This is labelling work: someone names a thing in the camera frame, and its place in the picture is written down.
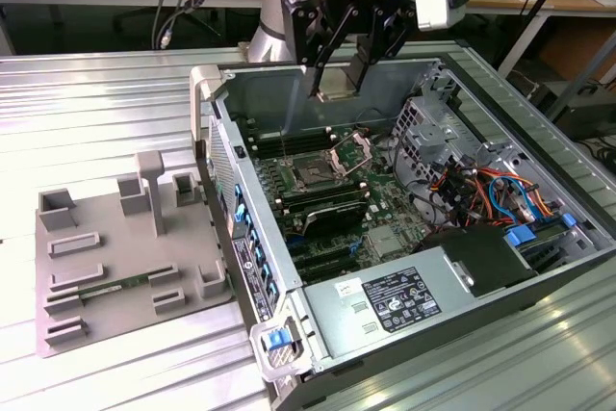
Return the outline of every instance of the label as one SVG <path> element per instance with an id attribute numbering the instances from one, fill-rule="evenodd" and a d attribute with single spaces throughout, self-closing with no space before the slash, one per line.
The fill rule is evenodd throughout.
<path id="1" fill-rule="evenodd" d="M 341 281 L 340 283 L 334 284 L 336 291 L 338 291 L 338 295 L 340 298 L 346 297 L 347 295 L 353 295 L 357 293 L 361 293 L 362 291 L 362 280 L 360 278 L 349 279 L 348 281 Z"/>
<path id="2" fill-rule="evenodd" d="M 364 283 L 363 288 L 387 332 L 396 332 L 441 313 L 415 267 Z"/>
<path id="3" fill-rule="evenodd" d="M 248 294 L 252 300 L 255 313 L 260 321 L 267 321 L 271 318 L 270 303 L 261 284 L 261 270 L 257 267 L 250 257 L 250 250 L 244 239 L 233 242 L 238 262 L 242 268 L 242 274 L 248 289 Z"/>

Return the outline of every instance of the metal table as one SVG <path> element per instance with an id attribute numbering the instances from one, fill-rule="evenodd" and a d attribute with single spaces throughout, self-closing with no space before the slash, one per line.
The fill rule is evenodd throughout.
<path id="1" fill-rule="evenodd" d="M 453 54 L 616 214 L 608 175 L 580 164 L 585 155 L 572 143 L 542 140 L 547 122 L 521 113 L 521 96 L 472 50 L 454 42 L 410 47 Z M 269 408 L 235 302 L 49 359 L 34 354 L 36 193 L 60 185 L 74 198 L 113 192 L 115 177 L 133 169 L 132 154 L 145 149 L 163 152 L 167 180 L 179 171 L 196 173 L 189 71 L 197 64 L 239 60 L 235 49 L 219 49 L 15 57 L 0 63 L 0 403 L 28 410 Z M 499 136 L 487 116 L 470 119 L 484 124 L 486 134 L 494 125 L 494 137 Z M 611 261 L 535 307 L 312 409 L 614 409 L 615 282 Z"/>

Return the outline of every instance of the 3d printed tray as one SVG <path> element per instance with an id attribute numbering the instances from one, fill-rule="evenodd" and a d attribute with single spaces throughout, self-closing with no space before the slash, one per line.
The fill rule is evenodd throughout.
<path id="1" fill-rule="evenodd" d="M 72 201 L 42 193 L 37 216 L 37 353 L 51 356 L 232 297 L 198 185 L 159 187 L 166 233 L 155 236 L 147 189 Z"/>

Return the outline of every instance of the blue latch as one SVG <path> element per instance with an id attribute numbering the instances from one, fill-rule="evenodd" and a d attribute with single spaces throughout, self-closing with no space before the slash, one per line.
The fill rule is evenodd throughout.
<path id="1" fill-rule="evenodd" d="M 578 224 L 578 221 L 576 220 L 576 218 L 572 216 L 571 214 L 563 214 L 562 221 L 564 221 L 565 225 L 567 225 L 569 228 L 573 228 L 574 226 Z"/>
<path id="2" fill-rule="evenodd" d="M 271 295 L 273 303 L 276 303 L 278 301 L 278 288 L 276 288 L 276 283 L 273 281 L 269 283 L 269 294 Z"/>
<path id="3" fill-rule="evenodd" d="M 261 267 L 266 260 L 266 254 L 259 245 L 257 245 L 257 248 L 254 250 L 254 255 L 257 257 L 257 265 Z"/>
<path id="4" fill-rule="evenodd" d="M 238 210 L 235 212 L 235 221 L 236 221 L 237 223 L 239 223 L 239 222 L 243 221 L 243 220 L 244 220 L 245 213 L 246 213 L 246 206 L 245 206 L 245 205 L 243 205 L 243 204 L 240 204 L 240 205 L 238 206 Z"/>
<path id="5" fill-rule="evenodd" d="M 275 331 L 271 331 L 266 338 L 266 348 L 269 351 L 289 346 L 292 343 L 293 339 L 291 338 L 289 329 L 276 329 Z"/>
<path id="6" fill-rule="evenodd" d="M 511 228 L 507 233 L 507 239 L 515 246 L 528 243 L 529 241 L 537 239 L 535 234 L 528 228 L 528 225 L 520 225 L 515 228 Z"/>
<path id="7" fill-rule="evenodd" d="M 267 283 L 271 279 L 271 270 L 268 264 L 263 265 L 263 269 L 261 270 L 261 277 Z"/>
<path id="8" fill-rule="evenodd" d="M 259 235 L 257 234 L 257 230 L 252 230 L 250 232 L 250 243 L 254 246 L 259 243 Z"/>

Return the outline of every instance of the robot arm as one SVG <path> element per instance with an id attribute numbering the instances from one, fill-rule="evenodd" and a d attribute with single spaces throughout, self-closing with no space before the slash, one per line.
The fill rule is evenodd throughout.
<path id="1" fill-rule="evenodd" d="M 442 3 L 440 9 L 435 9 L 437 1 Z M 323 70 L 332 53 L 347 35 L 357 35 L 357 54 L 345 72 L 359 91 L 368 68 L 383 57 L 394 57 L 418 28 L 418 18 L 421 18 L 420 29 L 448 27 L 463 16 L 466 2 L 282 0 L 285 38 L 295 61 L 307 66 L 307 75 L 312 79 L 310 95 L 314 96 L 319 92 Z M 416 6 L 423 12 L 416 14 Z"/>

